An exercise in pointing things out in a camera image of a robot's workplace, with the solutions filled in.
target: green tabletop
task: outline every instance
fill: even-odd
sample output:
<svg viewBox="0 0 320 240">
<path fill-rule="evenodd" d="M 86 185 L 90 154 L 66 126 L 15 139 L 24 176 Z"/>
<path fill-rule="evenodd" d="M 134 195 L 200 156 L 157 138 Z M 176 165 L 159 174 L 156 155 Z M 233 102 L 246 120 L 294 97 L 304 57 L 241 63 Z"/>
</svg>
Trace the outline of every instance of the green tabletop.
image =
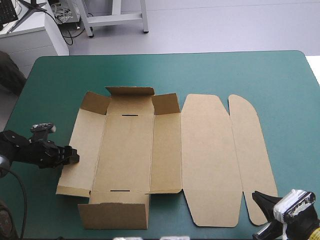
<svg viewBox="0 0 320 240">
<path fill-rule="evenodd" d="M 246 98 L 259 115 L 279 195 L 294 188 L 320 196 L 320 88 L 303 53 L 41 57 L 6 129 L 28 137 L 31 125 L 53 122 L 57 130 L 49 139 L 68 145 L 85 92 L 107 95 L 104 86 L 151 86 L 156 94 L 177 93 L 181 108 L 190 93 L 217 95 L 227 109 L 230 94 Z M 151 197 L 148 230 L 85 230 L 77 204 L 88 199 L 55 195 L 61 168 L 38 169 L 15 162 L 12 169 L 26 185 L 26 238 L 187 235 L 195 239 L 250 239 L 260 229 L 249 222 L 244 199 L 236 227 L 197 227 L 181 192 Z M 12 210 L 20 230 L 23 198 L 19 184 L 12 176 L 0 181 L 0 199 Z M 320 200 L 315 205 L 320 212 Z"/>
</svg>

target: black cable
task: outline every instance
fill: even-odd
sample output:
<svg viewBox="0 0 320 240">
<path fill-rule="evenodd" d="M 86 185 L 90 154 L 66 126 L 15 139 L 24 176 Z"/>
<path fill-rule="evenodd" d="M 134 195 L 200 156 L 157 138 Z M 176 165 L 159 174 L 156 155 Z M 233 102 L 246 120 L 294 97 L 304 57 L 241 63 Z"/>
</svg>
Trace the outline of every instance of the black cable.
<svg viewBox="0 0 320 240">
<path fill-rule="evenodd" d="M 35 9 L 38 9 L 38 10 L 40 10 L 40 11 L 42 11 L 42 12 L 44 12 L 45 14 L 47 14 L 50 18 L 52 18 L 52 20 L 54 21 L 54 23 L 55 23 L 55 24 L 57 25 L 57 27 L 59 28 L 59 25 L 58 25 L 57 21 L 56 21 L 56 20 L 54 19 L 54 17 L 51 16 L 47 11 L 41 10 L 41 8 L 37 8 L 37 7 L 34 7 L 34 8 L 35 8 Z M 76 35 L 76 36 L 72 36 L 69 30 L 67 30 L 67 32 L 69 33 L 69 36 L 64 36 L 64 35 L 62 34 L 60 28 L 59 28 L 59 31 L 60 31 L 60 33 L 61 33 L 61 35 L 62 35 L 63 40 L 65 41 L 65 43 L 68 44 L 69 46 L 71 46 L 71 45 L 74 44 L 74 39 L 73 39 L 73 38 L 76 38 L 76 37 L 80 36 L 80 35 L 85 31 L 85 28 L 84 28 L 78 35 Z"/>
<path fill-rule="evenodd" d="M 24 239 L 24 234 L 25 234 L 25 228 L 26 228 L 26 222 L 27 222 L 27 211 L 28 211 L 28 201 L 27 201 L 27 193 L 26 193 L 26 188 L 24 186 L 24 183 L 22 182 L 21 178 L 12 170 L 6 169 L 5 167 L 0 166 L 0 169 L 7 171 L 11 173 L 15 178 L 18 180 L 22 194 L 23 194 L 23 201 L 24 201 L 24 210 L 23 210 L 23 221 L 22 221 L 22 227 L 21 227 L 21 235 L 20 235 L 20 240 Z"/>
<path fill-rule="evenodd" d="M 77 35 L 75 35 L 75 36 L 63 36 L 64 38 L 67 38 L 67 39 L 69 39 L 69 38 L 76 38 L 76 37 L 79 37 L 84 31 L 85 31 L 86 29 L 84 28 L 84 29 L 82 29 L 82 31 L 79 33 L 79 34 L 77 34 Z"/>
</svg>

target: white drawer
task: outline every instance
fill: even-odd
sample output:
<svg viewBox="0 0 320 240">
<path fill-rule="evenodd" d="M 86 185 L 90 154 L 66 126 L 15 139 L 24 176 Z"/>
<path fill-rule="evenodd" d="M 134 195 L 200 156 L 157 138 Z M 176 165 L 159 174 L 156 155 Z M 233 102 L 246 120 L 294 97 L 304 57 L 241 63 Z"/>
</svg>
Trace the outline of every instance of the white drawer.
<svg viewBox="0 0 320 240">
<path fill-rule="evenodd" d="M 44 46 L 26 51 L 18 51 L 9 53 L 12 60 L 19 68 L 25 66 L 32 66 L 35 61 L 42 56 L 57 56 L 57 52 L 53 45 Z"/>
<path fill-rule="evenodd" d="M 8 54 L 50 45 L 52 42 L 45 30 L 0 38 L 0 51 Z"/>
</svg>

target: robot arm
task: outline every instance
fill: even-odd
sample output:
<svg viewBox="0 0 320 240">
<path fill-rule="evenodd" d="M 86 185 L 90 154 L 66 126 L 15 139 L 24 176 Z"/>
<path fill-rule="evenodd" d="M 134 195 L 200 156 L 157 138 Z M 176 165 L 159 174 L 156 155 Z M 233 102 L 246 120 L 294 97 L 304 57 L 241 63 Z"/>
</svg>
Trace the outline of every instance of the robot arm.
<svg viewBox="0 0 320 240">
<path fill-rule="evenodd" d="M 281 235 L 283 240 L 316 240 L 314 236 L 320 236 L 313 192 L 293 189 L 281 198 L 255 191 L 252 198 L 268 221 L 266 227 L 253 235 L 253 240 L 274 240 Z"/>
<path fill-rule="evenodd" d="M 0 167 L 10 169 L 13 161 L 34 164 L 41 169 L 78 163 L 76 149 L 57 146 L 48 140 L 48 134 L 54 133 L 55 129 L 52 123 L 33 125 L 29 140 L 10 130 L 0 132 Z M 6 174 L 7 171 L 0 170 L 0 178 Z"/>
</svg>

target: unfolded cardboard box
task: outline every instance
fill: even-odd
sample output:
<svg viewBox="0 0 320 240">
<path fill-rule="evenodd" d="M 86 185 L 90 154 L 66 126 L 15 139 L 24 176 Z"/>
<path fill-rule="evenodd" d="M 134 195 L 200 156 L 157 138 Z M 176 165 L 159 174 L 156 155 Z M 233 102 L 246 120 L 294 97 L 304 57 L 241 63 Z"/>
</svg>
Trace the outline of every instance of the unfolded cardboard box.
<svg viewBox="0 0 320 240">
<path fill-rule="evenodd" d="M 234 227 L 244 193 L 250 220 L 266 219 L 255 190 L 277 195 L 259 123 L 244 98 L 190 94 L 180 113 L 175 93 L 151 87 L 87 92 L 70 145 L 80 162 L 63 168 L 57 194 L 79 204 L 86 229 L 147 229 L 150 194 L 184 191 L 197 226 Z"/>
</svg>

